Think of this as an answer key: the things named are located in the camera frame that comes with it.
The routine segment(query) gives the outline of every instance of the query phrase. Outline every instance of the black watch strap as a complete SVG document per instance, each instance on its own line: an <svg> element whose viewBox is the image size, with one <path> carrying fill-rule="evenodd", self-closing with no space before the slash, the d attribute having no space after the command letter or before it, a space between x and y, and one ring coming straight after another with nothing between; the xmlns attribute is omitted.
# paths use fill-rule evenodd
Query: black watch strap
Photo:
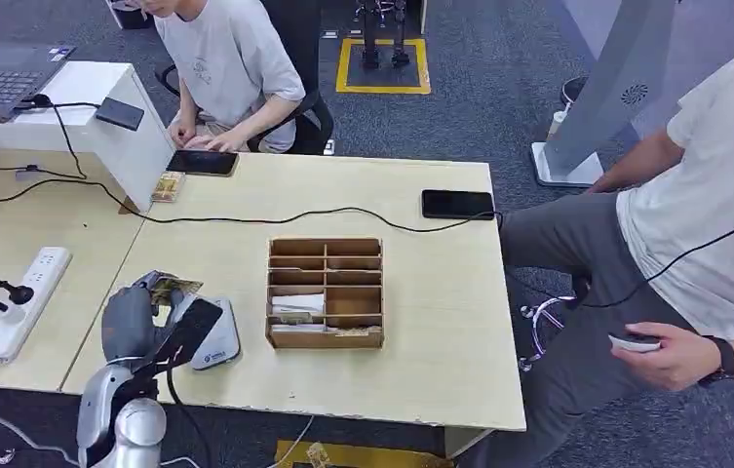
<svg viewBox="0 0 734 468"><path fill-rule="evenodd" d="M719 369L700 380L700 383L711 383L727 378L734 379L734 347L728 341L716 336L703 337L711 340L716 345L721 359Z"/></svg>

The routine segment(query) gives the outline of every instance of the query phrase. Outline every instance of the white power strip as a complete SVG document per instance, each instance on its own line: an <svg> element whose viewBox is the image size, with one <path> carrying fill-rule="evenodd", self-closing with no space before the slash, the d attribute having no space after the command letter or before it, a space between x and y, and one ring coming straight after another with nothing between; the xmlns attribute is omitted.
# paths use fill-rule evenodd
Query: white power strip
<svg viewBox="0 0 734 468"><path fill-rule="evenodd" d="M0 319L0 360L3 362L13 361L19 349L28 337L28 334L36 325L42 310L51 298L51 294L57 288L59 279L68 263L71 261L71 253L62 247L44 247L34 258L21 283L15 286L28 286L33 289L33 298L28 303L20 306L24 317L20 321Z"/></svg>

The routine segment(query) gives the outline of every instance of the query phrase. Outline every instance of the person's hand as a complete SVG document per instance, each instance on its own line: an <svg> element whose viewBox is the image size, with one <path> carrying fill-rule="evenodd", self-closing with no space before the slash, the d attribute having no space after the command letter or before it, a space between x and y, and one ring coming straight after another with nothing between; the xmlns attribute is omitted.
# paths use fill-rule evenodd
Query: person's hand
<svg viewBox="0 0 734 468"><path fill-rule="evenodd" d="M172 136L177 148L186 147L186 143L191 141L196 134L196 117L193 115L181 115L179 119L169 125L169 135Z"/></svg>
<svg viewBox="0 0 734 468"><path fill-rule="evenodd" d="M626 328L629 332L660 338L662 348L635 353L614 345L610 353L658 387L683 390L719 369L719 349L713 341L699 334L666 324L641 323Z"/></svg>
<svg viewBox="0 0 734 468"><path fill-rule="evenodd" d="M246 144L246 139L230 130L218 136L195 136L185 145L188 148L203 147L207 151L234 152L239 151Z"/></svg>

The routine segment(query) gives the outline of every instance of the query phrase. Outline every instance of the floor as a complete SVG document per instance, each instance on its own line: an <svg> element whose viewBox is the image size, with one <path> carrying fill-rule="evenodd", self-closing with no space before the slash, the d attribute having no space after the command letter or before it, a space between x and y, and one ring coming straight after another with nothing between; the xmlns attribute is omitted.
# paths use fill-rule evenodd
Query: floor
<svg viewBox="0 0 734 468"><path fill-rule="evenodd" d="M539 187L528 161L529 144L546 133L553 111L560 108L560 83L587 73L593 63L576 17L561 1L429 0L429 96L336 94L338 42L322 41L322 93L335 116L336 152L487 162L502 210L572 193ZM74 59L132 62L161 115L168 120L174 114L174 100L152 77L154 66L168 59L156 34L116 29L102 0L0 0L0 40L63 42L80 46ZM603 163L613 162L636 139L634 128L623 130L601 149ZM564 290L559 276L531 270L518 274L538 287ZM513 306L536 299L516 286L511 292ZM67 448L74 444L77 404L71 396L0 391L1 414L37 440ZM219 448L221 467L266 466L276 439L294 437L306 422L291 415L193 410ZM192 431L178 411L168 409L168 414L164 459L198 457ZM443 431L319 418L307 440L438 453ZM0 429L0 449L9 447L20 443ZM26 451L11 466L63 464ZM734 385L616 402L586 416L568 443L541 466L734 468Z"/></svg>

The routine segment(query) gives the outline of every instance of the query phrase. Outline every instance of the small wooden box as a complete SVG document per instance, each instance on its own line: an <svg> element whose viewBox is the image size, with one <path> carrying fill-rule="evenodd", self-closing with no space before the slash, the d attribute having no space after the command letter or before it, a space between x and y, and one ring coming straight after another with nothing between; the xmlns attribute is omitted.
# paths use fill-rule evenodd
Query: small wooden box
<svg viewBox="0 0 734 468"><path fill-rule="evenodd" d="M383 256L378 239L275 239L269 245L266 338L275 348L380 348ZM273 314L272 297L323 294L322 313ZM274 331L315 324L321 331Z"/></svg>

